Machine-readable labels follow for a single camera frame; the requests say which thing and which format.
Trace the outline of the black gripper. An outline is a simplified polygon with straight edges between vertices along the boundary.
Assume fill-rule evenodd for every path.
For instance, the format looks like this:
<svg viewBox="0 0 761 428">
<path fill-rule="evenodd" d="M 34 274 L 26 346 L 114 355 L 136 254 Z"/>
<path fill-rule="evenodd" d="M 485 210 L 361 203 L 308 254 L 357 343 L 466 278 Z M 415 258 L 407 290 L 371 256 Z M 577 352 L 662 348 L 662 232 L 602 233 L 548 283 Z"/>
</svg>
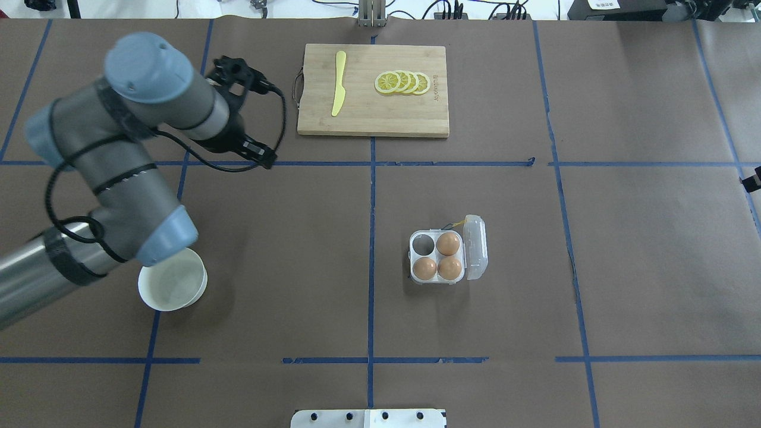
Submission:
<svg viewBox="0 0 761 428">
<path fill-rule="evenodd" d="M 239 113 L 229 118 L 219 133 L 205 139 L 196 139 L 196 144 L 207 152 L 238 154 L 264 169 L 272 169 L 277 160 L 275 149 L 247 136 L 244 120 Z"/>
</svg>

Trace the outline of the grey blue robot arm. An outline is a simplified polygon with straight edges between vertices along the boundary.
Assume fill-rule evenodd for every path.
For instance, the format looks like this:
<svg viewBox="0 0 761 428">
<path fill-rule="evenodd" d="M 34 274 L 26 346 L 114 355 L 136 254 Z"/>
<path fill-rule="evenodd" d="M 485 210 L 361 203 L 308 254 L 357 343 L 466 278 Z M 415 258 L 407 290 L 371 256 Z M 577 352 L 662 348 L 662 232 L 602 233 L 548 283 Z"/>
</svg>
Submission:
<svg viewBox="0 0 761 428">
<path fill-rule="evenodd" d="M 201 75 L 160 35 L 130 33 L 104 58 L 98 80 L 55 99 L 25 125 L 30 148 L 52 168 L 43 204 L 50 226 L 2 257 L 2 328 L 123 263 L 154 266 L 199 236 L 144 141 L 158 136 L 197 152 L 168 125 L 212 153 L 270 169 L 277 149 L 247 135 L 247 95 L 282 90 L 241 58 L 222 56 Z"/>
</svg>

